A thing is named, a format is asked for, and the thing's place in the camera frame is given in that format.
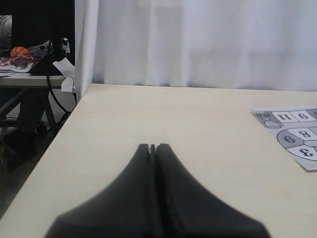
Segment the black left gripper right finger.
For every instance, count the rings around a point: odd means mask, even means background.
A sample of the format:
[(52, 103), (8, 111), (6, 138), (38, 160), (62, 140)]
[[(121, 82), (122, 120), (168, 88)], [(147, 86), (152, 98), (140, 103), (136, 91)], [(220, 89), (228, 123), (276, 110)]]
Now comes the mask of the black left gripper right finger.
[(201, 185), (168, 144), (155, 155), (155, 182), (165, 238), (268, 238), (265, 225)]

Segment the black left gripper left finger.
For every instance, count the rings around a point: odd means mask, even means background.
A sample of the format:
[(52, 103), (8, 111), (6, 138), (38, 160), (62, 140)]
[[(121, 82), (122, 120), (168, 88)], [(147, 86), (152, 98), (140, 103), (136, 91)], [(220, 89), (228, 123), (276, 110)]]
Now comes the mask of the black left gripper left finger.
[(153, 146), (140, 144), (120, 175), (99, 194), (58, 216), (47, 238), (154, 237), (151, 158)]

